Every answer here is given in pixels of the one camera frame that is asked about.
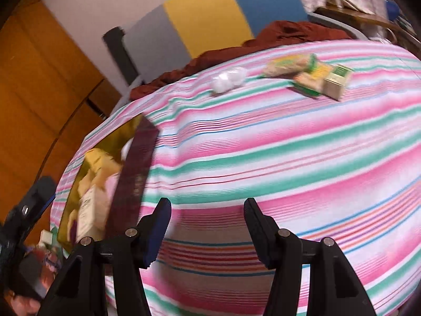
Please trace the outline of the person's hand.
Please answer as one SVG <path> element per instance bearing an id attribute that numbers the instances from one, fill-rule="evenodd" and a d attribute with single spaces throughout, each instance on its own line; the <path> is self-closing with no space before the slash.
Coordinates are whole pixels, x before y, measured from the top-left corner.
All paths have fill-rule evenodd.
<path id="1" fill-rule="evenodd" d="M 11 298 L 10 305 L 17 316 L 36 315 L 41 307 L 39 301 L 20 295 Z"/>

